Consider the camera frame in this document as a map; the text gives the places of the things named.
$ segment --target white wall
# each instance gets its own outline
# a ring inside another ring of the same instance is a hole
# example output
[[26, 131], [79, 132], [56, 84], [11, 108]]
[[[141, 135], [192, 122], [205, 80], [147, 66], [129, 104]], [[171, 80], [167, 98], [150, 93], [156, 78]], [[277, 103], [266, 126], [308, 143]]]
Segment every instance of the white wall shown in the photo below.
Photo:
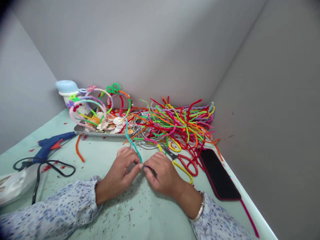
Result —
[[65, 108], [56, 78], [11, 10], [1, 24], [0, 76], [2, 153]]
[[314, 4], [269, 0], [213, 94], [219, 149], [279, 239], [320, 239]]
[[58, 80], [207, 103], [266, 0], [25, 0], [14, 8]]

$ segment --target red scissors handle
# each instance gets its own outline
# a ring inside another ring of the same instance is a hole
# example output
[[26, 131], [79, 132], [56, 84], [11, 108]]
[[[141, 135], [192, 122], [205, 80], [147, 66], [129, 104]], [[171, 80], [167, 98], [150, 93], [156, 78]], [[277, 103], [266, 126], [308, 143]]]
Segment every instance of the red scissors handle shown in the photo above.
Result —
[[[188, 167], [187, 165], [184, 163], [184, 161], [182, 159], [186, 159], [189, 161], [188, 165], [191, 163], [194, 166], [194, 169], [196, 170], [196, 173], [193, 173]], [[178, 154], [178, 159], [180, 160], [181, 164], [184, 166], [184, 168], [192, 175], [192, 176], [197, 176], [198, 175], [198, 168], [197, 165], [188, 157]]]

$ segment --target left hand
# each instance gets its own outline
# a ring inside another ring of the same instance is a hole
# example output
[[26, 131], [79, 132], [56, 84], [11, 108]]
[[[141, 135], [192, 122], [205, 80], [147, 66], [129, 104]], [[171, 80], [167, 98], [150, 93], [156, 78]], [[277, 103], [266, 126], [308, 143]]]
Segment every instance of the left hand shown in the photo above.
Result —
[[[130, 173], [128, 166], [137, 163]], [[129, 147], [123, 147], [118, 150], [117, 157], [114, 160], [109, 172], [96, 186], [96, 203], [97, 205], [119, 196], [124, 192], [138, 175], [143, 164], [137, 153]]]

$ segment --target bracelet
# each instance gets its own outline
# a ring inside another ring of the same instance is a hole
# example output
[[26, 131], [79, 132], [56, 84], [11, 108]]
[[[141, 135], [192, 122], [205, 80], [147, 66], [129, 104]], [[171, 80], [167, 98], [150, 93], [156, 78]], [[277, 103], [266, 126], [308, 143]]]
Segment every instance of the bracelet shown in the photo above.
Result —
[[196, 216], [195, 219], [189, 218], [191, 222], [195, 222], [201, 217], [203, 209], [204, 209], [204, 206], [205, 206], [204, 192], [199, 191], [199, 193], [201, 193], [201, 195], [202, 195], [201, 207], [200, 207], [199, 213], [198, 213], [198, 215]]

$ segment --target floral print sleeve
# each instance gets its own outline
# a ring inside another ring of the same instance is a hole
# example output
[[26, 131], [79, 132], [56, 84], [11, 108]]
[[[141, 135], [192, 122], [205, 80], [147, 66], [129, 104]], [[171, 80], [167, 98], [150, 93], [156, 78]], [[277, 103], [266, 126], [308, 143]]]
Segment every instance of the floral print sleeve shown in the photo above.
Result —
[[78, 227], [92, 222], [97, 207], [95, 185], [100, 177], [75, 181], [43, 202], [0, 216], [4, 239], [66, 239]]
[[205, 207], [197, 221], [192, 222], [193, 231], [198, 240], [252, 240], [248, 230], [227, 211], [204, 193]]

